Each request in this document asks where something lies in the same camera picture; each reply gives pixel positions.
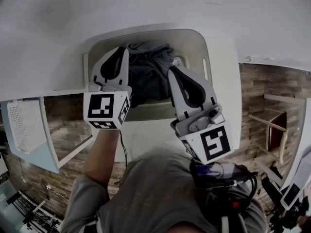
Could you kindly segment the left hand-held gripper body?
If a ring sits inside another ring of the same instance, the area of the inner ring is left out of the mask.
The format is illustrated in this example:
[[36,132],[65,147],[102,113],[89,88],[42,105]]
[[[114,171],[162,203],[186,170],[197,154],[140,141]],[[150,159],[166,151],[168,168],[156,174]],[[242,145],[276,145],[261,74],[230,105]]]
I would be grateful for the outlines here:
[[130,109],[132,88],[92,82],[84,93],[84,121],[97,130],[121,129]]

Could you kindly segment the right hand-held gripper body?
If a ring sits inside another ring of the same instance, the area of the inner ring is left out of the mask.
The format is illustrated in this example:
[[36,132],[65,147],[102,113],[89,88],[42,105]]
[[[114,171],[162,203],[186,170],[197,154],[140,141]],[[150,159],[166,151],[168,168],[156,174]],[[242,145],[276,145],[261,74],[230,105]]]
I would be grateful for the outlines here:
[[192,158],[204,165],[233,152],[231,129],[217,103],[182,121],[171,123],[177,138]]

